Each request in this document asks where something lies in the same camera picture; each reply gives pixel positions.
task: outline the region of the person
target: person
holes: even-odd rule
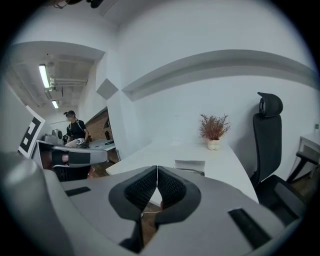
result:
[[[64,113],[70,124],[66,128],[66,134],[68,136],[66,147],[80,148],[81,144],[86,142],[89,136],[89,132],[85,126],[85,123],[76,118],[76,113],[70,110]]]

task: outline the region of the white pot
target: white pot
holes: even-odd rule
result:
[[[219,150],[219,140],[209,140],[207,141],[207,147],[209,150]]]

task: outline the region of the ceiling light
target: ceiling light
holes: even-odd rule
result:
[[[48,82],[48,77],[47,77],[47,72],[46,72],[46,65],[44,65],[44,64],[39,65],[39,71],[40,71],[40,75],[41,75],[41,79],[42,79],[44,87],[50,88],[50,85]]]
[[[56,109],[59,108],[59,107],[58,107],[58,104],[57,104],[57,102],[56,102],[55,100],[52,101],[52,104],[53,104],[54,108],[56,108]]]

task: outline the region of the potted plant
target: potted plant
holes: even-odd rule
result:
[[[219,150],[219,140],[230,129],[230,123],[227,122],[228,115],[216,117],[214,115],[200,115],[201,120],[200,137],[207,139],[207,147],[209,150]]]

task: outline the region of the dried plant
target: dried plant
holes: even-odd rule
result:
[[[230,123],[227,122],[228,115],[226,114],[223,117],[206,116],[205,114],[201,114],[200,116],[203,118],[199,128],[200,137],[202,138],[217,141],[230,129]]]

